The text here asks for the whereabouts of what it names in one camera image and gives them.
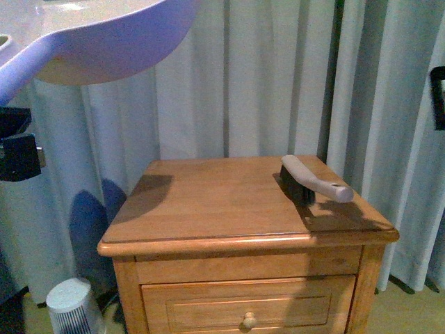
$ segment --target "wooden surface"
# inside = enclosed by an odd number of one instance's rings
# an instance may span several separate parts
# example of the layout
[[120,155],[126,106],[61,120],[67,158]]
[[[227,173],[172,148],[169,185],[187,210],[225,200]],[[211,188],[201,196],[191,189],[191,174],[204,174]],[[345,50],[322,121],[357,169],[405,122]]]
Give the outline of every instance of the wooden surface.
[[[319,178],[345,184],[314,156]],[[280,157],[155,161],[99,244],[105,256],[386,244],[393,226],[355,194],[296,207],[280,188]]]
[[366,334],[366,325],[374,302],[375,287],[382,264],[384,246],[364,246],[355,283],[347,334]]
[[149,334],[134,257],[114,258],[113,265],[128,333]]
[[243,331],[247,312],[254,332],[344,332],[354,276],[221,283],[143,285],[151,334]]
[[138,257],[140,284],[212,282],[356,274],[362,247],[303,248],[294,253],[219,256],[184,260],[146,260]]

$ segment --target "nightstand leg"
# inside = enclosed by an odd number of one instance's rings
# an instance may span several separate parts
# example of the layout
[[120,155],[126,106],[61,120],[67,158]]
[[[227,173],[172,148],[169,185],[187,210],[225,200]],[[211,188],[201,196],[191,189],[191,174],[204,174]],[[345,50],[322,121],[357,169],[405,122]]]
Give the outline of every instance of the nightstand leg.
[[366,334],[366,324],[374,302],[374,291],[380,272],[385,246],[363,246],[359,274],[355,283],[347,334]]
[[113,258],[128,334],[149,334],[134,257]]

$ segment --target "wooden knob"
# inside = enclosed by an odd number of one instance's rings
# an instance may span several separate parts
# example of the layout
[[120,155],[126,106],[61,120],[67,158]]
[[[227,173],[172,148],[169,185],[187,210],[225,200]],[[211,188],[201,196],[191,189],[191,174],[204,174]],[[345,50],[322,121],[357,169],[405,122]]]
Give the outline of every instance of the wooden knob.
[[247,329],[252,329],[258,324],[258,320],[255,319],[255,314],[253,312],[247,312],[244,315],[243,325]]

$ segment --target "brush handle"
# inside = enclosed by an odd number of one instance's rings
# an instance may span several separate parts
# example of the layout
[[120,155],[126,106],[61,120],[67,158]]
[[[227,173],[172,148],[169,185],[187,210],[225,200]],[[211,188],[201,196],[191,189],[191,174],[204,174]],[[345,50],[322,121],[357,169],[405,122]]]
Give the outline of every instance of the brush handle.
[[295,155],[282,157],[282,163],[295,181],[306,188],[340,203],[347,203],[353,200],[354,191],[351,188],[318,179]]

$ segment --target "black bristles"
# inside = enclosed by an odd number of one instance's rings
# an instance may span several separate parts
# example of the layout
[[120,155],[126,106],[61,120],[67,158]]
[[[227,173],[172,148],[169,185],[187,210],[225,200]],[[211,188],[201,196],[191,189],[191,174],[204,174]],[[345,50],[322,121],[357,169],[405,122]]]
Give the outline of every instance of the black bristles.
[[280,178],[287,196],[295,204],[307,207],[315,203],[315,192],[298,183],[284,166],[281,166]]

